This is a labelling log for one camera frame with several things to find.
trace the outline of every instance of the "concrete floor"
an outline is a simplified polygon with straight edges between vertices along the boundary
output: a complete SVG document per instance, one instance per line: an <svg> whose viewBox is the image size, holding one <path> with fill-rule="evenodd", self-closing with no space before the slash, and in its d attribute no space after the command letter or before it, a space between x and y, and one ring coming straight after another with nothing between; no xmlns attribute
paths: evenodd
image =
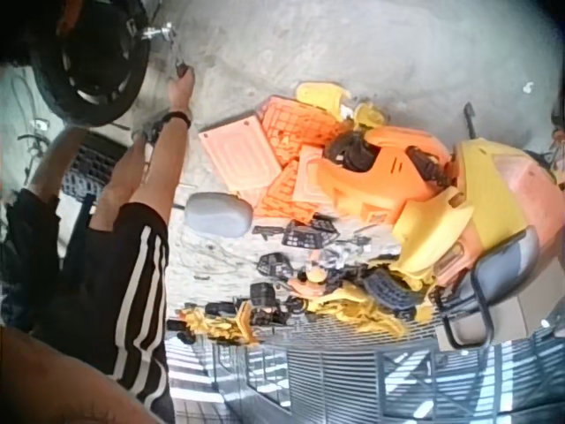
<svg viewBox="0 0 565 424"><path fill-rule="evenodd" d="M300 81L337 82L385 109L393 125L426 130L449 146L466 137L462 109L471 101L479 135L520 148L549 147L563 39L530 1L163 1L156 23L170 20L177 27L185 61L197 73L186 185L179 187L177 201L196 191L225 190L203 155L198 129L252 110L269 95L292 96ZM146 84L120 123L131 125L166 105L166 59L165 47L155 42ZM25 146L16 141L25 131L11 89L16 74L29 81L36 114L51 121L49 136L61 128L37 94L30 70L7 70L0 77L4 190L21 186L28 161ZM19 82L15 89L29 112L26 91ZM129 143L125 132L100 131ZM63 241L78 208L62 199ZM178 212L170 235L171 307L247 293L259 276L253 262L281 246L278 239L264 243L257 236L202 238L182 225ZM380 247L386 251L391 244L384 240ZM304 256L296 249L290 254L298 263Z"/></svg>

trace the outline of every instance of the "hand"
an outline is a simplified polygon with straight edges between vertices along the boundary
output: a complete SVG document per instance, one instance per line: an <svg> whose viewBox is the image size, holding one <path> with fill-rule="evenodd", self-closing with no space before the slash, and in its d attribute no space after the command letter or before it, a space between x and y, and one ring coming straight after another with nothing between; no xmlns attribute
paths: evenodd
<svg viewBox="0 0 565 424"><path fill-rule="evenodd" d="M171 109L188 109L188 102L192 97L195 79L194 68L189 66L183 78L169 82L169 101Z"/></svg>

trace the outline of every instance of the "black wristband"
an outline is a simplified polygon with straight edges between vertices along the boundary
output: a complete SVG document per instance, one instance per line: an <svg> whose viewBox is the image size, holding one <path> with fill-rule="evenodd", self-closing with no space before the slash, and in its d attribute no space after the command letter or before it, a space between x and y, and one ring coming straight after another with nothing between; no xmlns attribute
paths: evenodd
<svg viewBox="0 0 565 424"><path fill-rule="evenodd" d="M191 127L191 124L192 124L191 120L186 116L186 114L184 112L181 112L180 110L167 113L164 117L162 117L161 122L163 124L166 124L173 117L178 117L179 119L182 119L186 123L186 129L189 129Z"/></svg>

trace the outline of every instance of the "orange plastic panel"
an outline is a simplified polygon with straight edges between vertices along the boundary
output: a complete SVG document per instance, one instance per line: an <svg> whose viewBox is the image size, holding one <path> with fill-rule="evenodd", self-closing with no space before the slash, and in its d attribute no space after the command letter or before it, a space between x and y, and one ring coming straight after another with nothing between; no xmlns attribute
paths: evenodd
<svg viewBox="0 0 565 424"><path fill-rule="evenodd" d="M267 192L267 188L253 188L252 190L240 190L237 192L237 195L240 199L243 199L247 203L249 203L252 208L255 208L261 198Z"/></svg>
<svg viewBox="0 0 565 424"><path fill-rule="evenodd" d="M359 216L368 223L394 224L406 201L427 201L440 191L420 177L405 153L407 147L416 146L444 166L449 152L430 134L383 126L367 132L365 140L381 147L367 172L346 170L328 159L317 161L317 183L340 213Z"/></svg>
<svg viewBox="0 0 565 424"><path fill-rule="evenodd" d="M254 115L201 132L200 140L231 192L266 187L281 172Z"/></svg>
<svg viewBox="0 0 565 424"><path fill-rule="evenodd" d="M267 193L255 209L254 215L294 218L301 223L309 223L318 206L303 201L292 201L297 173L298 161L292 161L267 189Z"/></svg>
<svg viewBox="0 0 565 424"><path fill-rule="evenodd" d="M282 97L271 97L261 114L267 140L282 166L298 157L302 145L325 146L342 130L325 110Z"/></svg>
<svg viewBox="0 0 565 424"><path fill-rule="evenodd" d="M543 248L565 225L565 200L559 187L527 156L495 156L494 166L518 199Z"/></svg>
<svg viewBox="0 0 565 424"><path fill-rule="evenodd" d="M294 187L292 199L294 201L310 201L318 204L331 204L332 200L321 190L317 184L318 164L322 148L315 146L303 146L300 150L300 162L298 164L297 184Z"/></svg>

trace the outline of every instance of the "man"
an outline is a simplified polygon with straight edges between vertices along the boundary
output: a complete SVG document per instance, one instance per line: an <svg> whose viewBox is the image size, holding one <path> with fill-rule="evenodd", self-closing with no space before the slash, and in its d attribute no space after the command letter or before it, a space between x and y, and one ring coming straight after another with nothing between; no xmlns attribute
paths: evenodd
<svg viewBox="0 0 565 424"><path fill-rule="evenodd" d="M144 138L116 165L84 252L67 254L84 267L78 290L57 290L55 210L84 129L62 131L10 209L0 258L2 312L22 332L1 328L0 393L2 410L16 422L174 422L163 278L193 86L192 68L169 84L170 113L144 182Z"/></svg>

